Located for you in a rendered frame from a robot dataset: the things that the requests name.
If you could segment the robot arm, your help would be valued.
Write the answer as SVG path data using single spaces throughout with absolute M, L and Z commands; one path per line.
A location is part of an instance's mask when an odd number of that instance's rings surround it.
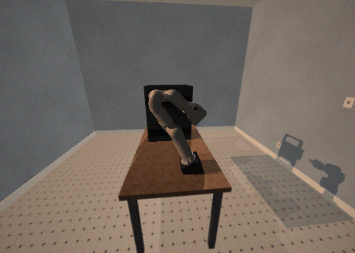
M 152 92 L 152 91 L 151 91 Z M 151 93 L 150 92 L 150 93 Z M 163 108 L 161 102 L 170 101 L 180 111 L 184 111 L 188 115 L 188 119 L 193 125 L 197 125 L 207 115 L 206 111 L 197 103 L 188 102 L 182 97 L 176 90 L 153 90 L 149 93 L 149 108 L 153 115 L 157 118 L 158 123 L 164 128 L 164 130 L 171 136 L 174 145 L 177 148 L 178 153 L 181 156 L 181 162 L 183 165 L 189 165 L 196 159 L 194 153 L 191 152 L 188 142 L 184 137 L 183 130 L 176 125 L 171 116 Z M 165 126 L 165 127 L 164 127 Z M 192 155 L 193 154 L 193 155 Z

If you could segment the black open-frame rack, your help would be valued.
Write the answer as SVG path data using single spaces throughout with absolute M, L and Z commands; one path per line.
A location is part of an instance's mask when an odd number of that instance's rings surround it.
M 188 102 L 192 102 L 193 99 L 193 86 L 190 85 L 146 85 L 144 86 L 144 98 L 147 117 L 147 134 L 148 142 L 172 140 L 171 136 L 164 130 L 164 128 L 158 123 L 157 118 L 153 115 L 149 108 L 149 93 L 155 89 L 158 90 L 176 90 L 182 97 Z M 170 101 L 161 102 L 163 108 L 171 116 L 173 122 L 178 125 L 184 133 L 185 139 L 191 139 L 191 121 L 187 115 L 180 111 Z

